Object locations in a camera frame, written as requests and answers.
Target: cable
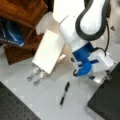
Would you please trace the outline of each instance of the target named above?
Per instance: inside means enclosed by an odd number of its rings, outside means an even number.
[[[110,31],[109,31],[109,25],[108,25],[107,20],[106,20],[106,24],[107,24],[108,40],[107,40],[107,45],[106,45],[106,48],[105,48],[105,52],[107,52],[108,46],[109,46],[109,43],[110,43]]]
[[[110,31],[109,31],[109,25],[108,25],[107,19],[106,19],[106,25],[107,25],[108,39],[107,39],[107,44],[106,44],[105,50],[101,47],[96,47],[94,50],[91,51],[91,52],[94,52],[98,49],[101,49],[105,53],[105,56],[106,56],[106,52],[108,50],[108,46],[109,46],[109,43],[110,43]]]

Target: white table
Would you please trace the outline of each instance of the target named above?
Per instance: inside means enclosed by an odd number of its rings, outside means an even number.
[[[87,78],[74,78],[68,47],[65,47],[63,53],[67,54],[67,58],[57,66],[52,75],[35,87],[33,82],[26,79],[33,70],[32,58],[9,66],[3,47],[0,47],[0,80],[42,120],[102,120],[87,108],[87,102],[98,86]],[[71,86],[64,105],[59,109],[68,80]]]

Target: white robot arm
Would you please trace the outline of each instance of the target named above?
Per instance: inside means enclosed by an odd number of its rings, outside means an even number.
[[[62,37],[73,53],[71,61],[76,67],[75,76],[106,71],[113,66],[112,59],[101,49],[95,50],[90,43],[103,35],[109,6],[110,0],[89,0],[84,11],[67,16],[59,25]]]

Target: marker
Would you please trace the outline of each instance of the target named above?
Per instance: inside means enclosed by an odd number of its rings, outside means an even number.
[[[62,96],[62,98],[61,98],[61,101],[60,101],[60,108],[62,107],[62,105],[63,105],[63,103],[64,103],[64,100],[65,100],[65,97],[66,97],[66,93],[67,93],[69,87],[70,87],[70,83],[67,82],[67,84],[66,84],[66,86],[65,86],[64,94],[63,94],[63,96]]]

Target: wooden shelf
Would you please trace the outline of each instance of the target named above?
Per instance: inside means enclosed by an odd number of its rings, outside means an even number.
[[[43,35],[44,34],[36,36],[34,31],[32,34],[33,38],[31,37],[31,39],[26,41],[24,47],[15,47],[11,45],[5,46],[4,50],[8,60],[8,64],[12,65],[14,63],[33,57],[41,42]]]
[[[10,44],[4,47],[11,65],[32,57],[36,52],[43,35],[37,36],[35,27],[48,7],[43,0],[0,0],[0,3],[0,17],[18,23],[25,40],[23,47]]]
[[[34,27],[47,10],[43,0],[0,0],[0,16]]]

